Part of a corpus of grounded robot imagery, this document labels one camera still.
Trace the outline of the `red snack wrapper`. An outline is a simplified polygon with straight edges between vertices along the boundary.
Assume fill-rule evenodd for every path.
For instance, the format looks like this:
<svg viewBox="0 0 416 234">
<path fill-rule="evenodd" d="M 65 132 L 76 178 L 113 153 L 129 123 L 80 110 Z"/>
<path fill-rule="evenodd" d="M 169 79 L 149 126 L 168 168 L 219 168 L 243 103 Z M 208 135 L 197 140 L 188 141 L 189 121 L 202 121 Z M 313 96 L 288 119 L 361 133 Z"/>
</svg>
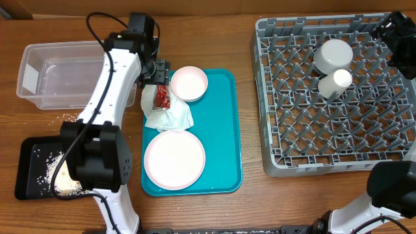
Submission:
<svg viewBox="0 0 416 234">
<path fill-rule="evenodd" d="M 153 110 L 169 109 L 170 108 L 170 94 L 168 86 L 158 84 L 155 89 L 153 98 Z"/>
</svg>

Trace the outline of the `pink plastic bowl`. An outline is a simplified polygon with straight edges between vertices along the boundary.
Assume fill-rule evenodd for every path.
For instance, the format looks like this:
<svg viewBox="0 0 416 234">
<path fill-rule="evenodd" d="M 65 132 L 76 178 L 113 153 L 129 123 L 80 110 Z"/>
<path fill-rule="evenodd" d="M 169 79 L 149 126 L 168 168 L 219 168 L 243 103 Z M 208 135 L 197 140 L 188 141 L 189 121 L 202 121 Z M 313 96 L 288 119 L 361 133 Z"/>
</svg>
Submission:
<svg viewBox="0 0 416 234">
<path fill-rule="evenodd" d="M 194 102 L 199 100 L 208 87 L 205 72 L 195 66 L 185 66 L 173 73 L 170 88 L 181 100 Z"/>
</svg>

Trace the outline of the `grey plastic bowl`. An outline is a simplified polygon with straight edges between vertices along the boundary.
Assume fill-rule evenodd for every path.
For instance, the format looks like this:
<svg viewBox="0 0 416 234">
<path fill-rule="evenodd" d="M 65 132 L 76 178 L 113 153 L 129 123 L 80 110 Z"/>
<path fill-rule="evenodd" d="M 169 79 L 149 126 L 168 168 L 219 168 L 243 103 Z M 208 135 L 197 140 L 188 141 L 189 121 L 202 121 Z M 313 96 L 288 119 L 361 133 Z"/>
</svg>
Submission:
<svg viewBox="0 0 416 234">
<path fill-rule="evenodd" d="M 314 52 L 313 62 L 318 71 L 329 75 L 337 70 L 348 70 L 353 59 L 353 50 L 345 41 L 332 39 L 324 42 Z"/>
</svg>

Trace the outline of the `white plastic cup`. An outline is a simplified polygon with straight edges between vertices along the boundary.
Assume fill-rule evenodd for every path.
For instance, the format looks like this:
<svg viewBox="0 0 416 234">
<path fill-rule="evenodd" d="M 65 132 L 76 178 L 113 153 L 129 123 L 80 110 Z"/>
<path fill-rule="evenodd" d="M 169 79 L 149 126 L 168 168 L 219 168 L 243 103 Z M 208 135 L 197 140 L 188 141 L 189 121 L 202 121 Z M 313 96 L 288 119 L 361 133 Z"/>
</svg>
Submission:
<svg viewBox="0 0 416 234">
<path fill-rule="evenodd" d="M 318 83 L 319 93 L 328 99 L 334 92 L 340 96 L 352 84 L 352 75 L 344 69 L 323 77 Z"/>
</svg>

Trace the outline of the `white napkin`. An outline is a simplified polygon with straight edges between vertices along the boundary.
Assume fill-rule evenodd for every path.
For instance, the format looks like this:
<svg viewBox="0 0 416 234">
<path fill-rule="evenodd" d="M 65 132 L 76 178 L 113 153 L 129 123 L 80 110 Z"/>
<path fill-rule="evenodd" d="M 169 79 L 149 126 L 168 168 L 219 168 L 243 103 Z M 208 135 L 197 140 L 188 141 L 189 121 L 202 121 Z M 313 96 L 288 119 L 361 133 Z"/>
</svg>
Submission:
<svg viewBox="0 0 416 234">
<path fill-rule="evenodd" d="M 154 109 L 153 99 L 156 94 L 156 85 L 146 85 L 142 90 L 141 108 L 146 117 L 145 126 L 156 129 L 159 132 L 167 130 L 186 130 L 194 125 L 190 107 L 183 100 L 179 99 L 168 87 L 170 96 L 169 109 Z"/>
</svg>

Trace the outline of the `pink round plate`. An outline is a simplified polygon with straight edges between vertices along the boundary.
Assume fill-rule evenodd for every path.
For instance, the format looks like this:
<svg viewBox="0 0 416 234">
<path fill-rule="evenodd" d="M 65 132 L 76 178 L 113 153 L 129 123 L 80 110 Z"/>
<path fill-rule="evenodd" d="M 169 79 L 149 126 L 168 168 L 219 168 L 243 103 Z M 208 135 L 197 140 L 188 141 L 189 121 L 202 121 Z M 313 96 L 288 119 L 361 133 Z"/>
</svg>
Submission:
<svg viewBox="0 0 416 234">
<path fill-rule="evenodd" d="M 205 149 L 188 131 L 158 134 L 144 154 L 144 169 L 150 181 L 165 190 L 181 190 L 194 184 L 205 168 Z"/>
</svg>

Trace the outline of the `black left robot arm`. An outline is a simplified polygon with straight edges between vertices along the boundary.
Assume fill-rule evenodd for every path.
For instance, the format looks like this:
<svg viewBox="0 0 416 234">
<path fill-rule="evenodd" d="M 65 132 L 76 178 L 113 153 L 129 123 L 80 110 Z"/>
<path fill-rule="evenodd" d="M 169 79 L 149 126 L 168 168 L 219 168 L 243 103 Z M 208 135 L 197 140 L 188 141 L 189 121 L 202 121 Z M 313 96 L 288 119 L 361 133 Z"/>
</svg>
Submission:
<svg viewBox="0 0 416 234">
<path fill-rule="evenodd" d="M 80 182 L 79 195 L 54 196 L 61 200 L 93 197 L 103 215 L 107 233 L 140 233 L 140 218 L 133 209 L 127 182 L 132 154 L 121 124 L 133 84 L 168 85 L 170 65 L 159 60 L 160 31 L 155 20 L 133 12 L 125 29 L 100 41 L 103 67 L 93 94 L 76 122 L 64 122 L 60 138 L 70 177 Z"/>
</svg>

